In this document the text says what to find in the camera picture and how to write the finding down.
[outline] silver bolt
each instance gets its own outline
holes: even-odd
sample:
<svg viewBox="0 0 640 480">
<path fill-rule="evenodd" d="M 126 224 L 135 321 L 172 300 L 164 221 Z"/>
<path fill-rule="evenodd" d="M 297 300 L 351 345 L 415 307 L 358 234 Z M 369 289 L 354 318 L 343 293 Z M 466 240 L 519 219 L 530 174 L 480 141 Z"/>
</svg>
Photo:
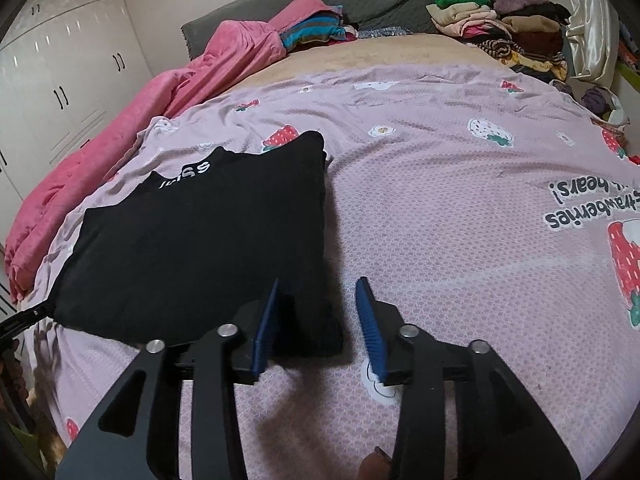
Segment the silver bolt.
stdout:
<svg viewBox="0 0 640 480">
<path fill-rule="evenodd" d="M 489 350 L 491 350 L 491 345 L 487 341 L 483 341 L 482 339 L 476 339 L 471 342 L 471 351 L 474 354 L 486 354 Z"/>
<path fill-rule="evenodd" d="M 238 333 L 238 327 L 232 323 L 227 323 L 224 325 L 220 325 L 218 327 L 218 335 L 220 337 L 231 337 Z"/>
<path fill-rule="evenodd" d="M 416 337 L 420 333 L 420 329 L 415 325 L 402 325 L 400 327 L 400 335 L 402 337 Z"/>
<path fill-rule="evenodd" d="M 150 354 L 157 354 L 164 350 L 164 341 L 162 339 L 153 339 L 146 344 L 146 351 Z"/>
</svg>

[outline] satin curtain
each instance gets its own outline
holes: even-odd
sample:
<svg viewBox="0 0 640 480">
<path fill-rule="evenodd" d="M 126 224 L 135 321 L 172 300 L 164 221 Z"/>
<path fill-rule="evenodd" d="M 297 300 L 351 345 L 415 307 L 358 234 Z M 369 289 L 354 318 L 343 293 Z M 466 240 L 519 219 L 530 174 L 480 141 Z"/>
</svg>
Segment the satin curtain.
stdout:
<svg viewBox="0 0 640 480">
<path fill-rule="evenodd" d="M 609 88 L 618 58 L 618 14 L 609 0 L 569 1 L 572 16 L 566 36 L 576 77 Z"/>
</svg>

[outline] blue striped fabric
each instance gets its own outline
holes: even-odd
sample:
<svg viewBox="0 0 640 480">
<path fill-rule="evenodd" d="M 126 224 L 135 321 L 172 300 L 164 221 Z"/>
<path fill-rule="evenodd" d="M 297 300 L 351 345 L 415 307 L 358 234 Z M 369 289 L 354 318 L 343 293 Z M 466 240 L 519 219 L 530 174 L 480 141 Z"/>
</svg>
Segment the blue striped fabric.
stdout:
<svg viewBox="0 0 640 480">
<path fill-rule="evenodd" d="M 340 26 L 340 19 L 334 12 L 316 12 L 310 18 L 281 33 L 280 39 L 287 52 L 305 43 L 344 41 L 347 37 L 344 28 Z"/>
</svg>

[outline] headboard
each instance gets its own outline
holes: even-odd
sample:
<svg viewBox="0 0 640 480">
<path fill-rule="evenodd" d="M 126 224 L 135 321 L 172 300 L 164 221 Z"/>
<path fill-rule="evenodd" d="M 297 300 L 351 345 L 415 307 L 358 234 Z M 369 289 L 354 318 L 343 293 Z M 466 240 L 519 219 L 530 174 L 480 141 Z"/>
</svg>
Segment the headboard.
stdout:
<svg viewBox="0 0 640 480">
<path fill-rule="evenodd" d="M 292 0 L 236 0 L 182 26 L 189 56 L 200 56 L 224 20 L 268 22 Z M 437 34 L 425 6 L 433 0 L 323 0 L 342 5 L 351 23 L 361 30 L 398 26 L 412 32 Z"/>
</svg>

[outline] beige sheet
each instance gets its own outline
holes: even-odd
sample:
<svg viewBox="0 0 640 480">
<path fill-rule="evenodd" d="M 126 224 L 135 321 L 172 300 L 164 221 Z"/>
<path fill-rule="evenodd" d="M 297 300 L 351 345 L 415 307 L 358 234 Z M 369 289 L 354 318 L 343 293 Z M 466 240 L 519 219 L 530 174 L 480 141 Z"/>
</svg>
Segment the beige sheet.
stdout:
<svg viewBox="0 0 640 480">
<path fill-rule="evenodd" d="M 305 74 L 401 63 L 471 64 L 495 70 L 504 69 L 511 73 L 479 48 L 466 46 L 447 36 L 414 34 L 370 38 L 295 52 L 249 76 L 228 91 L 264 86 Z"/>
</svg>

